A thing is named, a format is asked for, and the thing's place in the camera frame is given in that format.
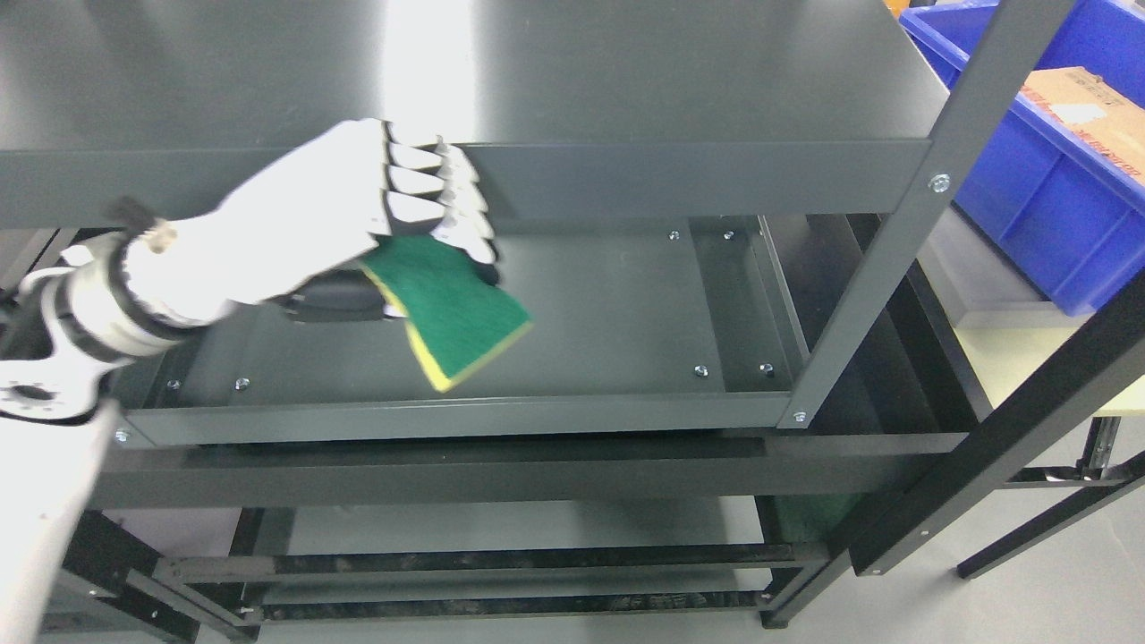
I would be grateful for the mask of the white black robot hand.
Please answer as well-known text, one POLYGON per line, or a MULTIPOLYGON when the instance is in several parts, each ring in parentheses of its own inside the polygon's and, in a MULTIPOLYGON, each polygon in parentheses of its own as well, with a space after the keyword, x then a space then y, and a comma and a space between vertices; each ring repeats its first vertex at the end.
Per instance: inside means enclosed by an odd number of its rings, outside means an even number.
POLYGON ((232 189, 205 215, 127 243, 132 300, 171 325, 212 325, 398 236, 453 248, 499 281, 479 175, 461 147, 404 123, 340 121, 232 189))

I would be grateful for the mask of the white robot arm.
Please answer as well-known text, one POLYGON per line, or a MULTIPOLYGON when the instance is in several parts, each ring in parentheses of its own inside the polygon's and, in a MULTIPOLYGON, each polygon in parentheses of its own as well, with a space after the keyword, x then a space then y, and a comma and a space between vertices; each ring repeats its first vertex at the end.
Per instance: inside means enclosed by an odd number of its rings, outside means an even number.
POLYGON ((3 643, 35 641, 60 566, 120 419, 106 375, 183 341, 144 309, 128 260, 160 253, 171 225, 139 201, 111 209, 123 231, 68 249, 27 275, 3 328, 3 643))

